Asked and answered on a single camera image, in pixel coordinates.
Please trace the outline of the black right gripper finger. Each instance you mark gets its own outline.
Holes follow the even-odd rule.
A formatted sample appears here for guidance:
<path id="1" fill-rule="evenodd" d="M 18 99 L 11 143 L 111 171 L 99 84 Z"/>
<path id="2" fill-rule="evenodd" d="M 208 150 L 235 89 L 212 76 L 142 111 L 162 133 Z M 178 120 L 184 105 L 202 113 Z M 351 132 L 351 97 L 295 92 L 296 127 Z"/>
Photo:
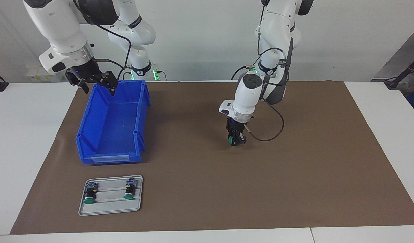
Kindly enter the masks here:
<path id="1" fill-rule="evenodd" d="M 90 91 L 90 88 L 86 84 L 86 79 L 84 79 L 84 78 L 79 79 L 78 80 L 78 83 L 76 84 L 76 86 L 78 88 L 82 89 L 85 94 L 88 94 L 89 91 Z"/>
<path id="2" fill-rule="evenodd" d="M 107 88 L 111 96 L 115 95 L 118 84 L 119 82 L 112 71 L 101 73 L 100 86 Z"/>

